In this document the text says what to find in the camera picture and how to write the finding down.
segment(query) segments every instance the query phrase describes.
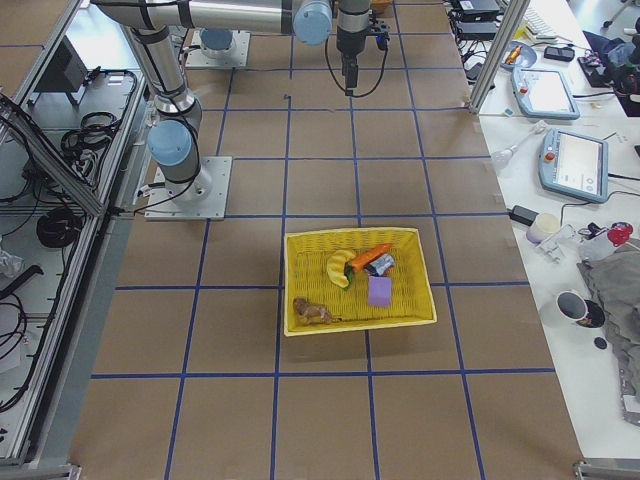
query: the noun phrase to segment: power adapter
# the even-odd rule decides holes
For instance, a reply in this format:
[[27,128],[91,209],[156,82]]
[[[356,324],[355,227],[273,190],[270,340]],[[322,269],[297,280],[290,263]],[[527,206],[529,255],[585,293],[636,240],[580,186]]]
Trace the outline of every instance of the power adapter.
[[483,65],[482,63],[477,62],[469,70],[465,70],[467,80],[469,80],[470,82],[475,82],[478,79],[478,75],[480,75],[480,70],[482,70],[482,65]]
[[509,212],[509,218],[514,222],[522,223],[527,227],[533,225],[533,221],[538,216],[538,212],[534,212],[533,210],[529,210],[528,208],[521,207],[520,205],[514,205],[514,207]]
[[456,31],[460,40],[493,40],[498,27],[493,22],[456,22]]

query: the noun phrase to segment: screen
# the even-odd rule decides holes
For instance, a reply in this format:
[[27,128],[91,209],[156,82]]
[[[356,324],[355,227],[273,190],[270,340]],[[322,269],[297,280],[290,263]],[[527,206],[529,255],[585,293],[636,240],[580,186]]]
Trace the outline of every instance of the screen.
[[591,194],[600,194],[602,145],[560,133],[555,183]]
[[558,72],[530,71],[525,79],[529,86],[531,108],[539,112],[573,112],[571,101]]

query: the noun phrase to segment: mounting plate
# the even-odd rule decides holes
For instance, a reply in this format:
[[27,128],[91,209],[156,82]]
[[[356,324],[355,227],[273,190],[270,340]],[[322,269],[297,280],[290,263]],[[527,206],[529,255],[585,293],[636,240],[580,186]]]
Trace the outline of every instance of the mounting plate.
[[[193,50],[187,56],[187,68],[194,69],[231,69],[245,68],[247,66],[247,58],[249,57],[249,40],[251,34],[249,32],[234,30],[233,32],[234,47],[229,51],[221,51],[216,58],[207,57],[202,50]],[[191,45],[202,45],[200,40],[200,31],[197,30],[193,34]]]
[[[211,176],[209,193],[201,199],[190,202],[178,203],[169,200],[157,207],[145,210],[147,220],[212,220],[224,219],[227,207],[227,195],[229,193],[229,180],[231,179],[231,157],[202,157],[201,168]],[[164,175],[158,168],[154,182],[164,182]],[[167,190],[158,188],[151,191],[149,204],[162,202],[169,198]]]

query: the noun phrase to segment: wicker basket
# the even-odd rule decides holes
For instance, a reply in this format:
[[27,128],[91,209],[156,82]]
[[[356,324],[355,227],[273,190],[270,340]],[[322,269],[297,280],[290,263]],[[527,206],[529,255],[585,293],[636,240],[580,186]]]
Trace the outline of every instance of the wicker basket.
[[[329,257],[339,249],[364,252],[381,243],[393,243],[396,266],[390,271],[391,305],[368,304],[368,278],[358,273],[347,290],[337,287],[326,272]],[[287,336],[345,332],[374,328],[425,325],[436,322],[427,269],[414,228],[352,228],[285,235],[284,334]],[[336,320],[304,325],[293,300],[304,297],[326,305]]]

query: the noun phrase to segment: paper cup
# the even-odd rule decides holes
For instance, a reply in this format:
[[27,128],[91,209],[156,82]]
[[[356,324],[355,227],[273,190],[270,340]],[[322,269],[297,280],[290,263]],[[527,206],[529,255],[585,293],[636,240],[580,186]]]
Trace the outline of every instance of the paper cup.
[[550,213],[539,213],[527,230],[527,240],[540,243],[560,230],[560,220]]
[[558,293],[540,310],[540,318],[547,326],[560,326],[583,320],[589,313],[587,302],[576,292]]

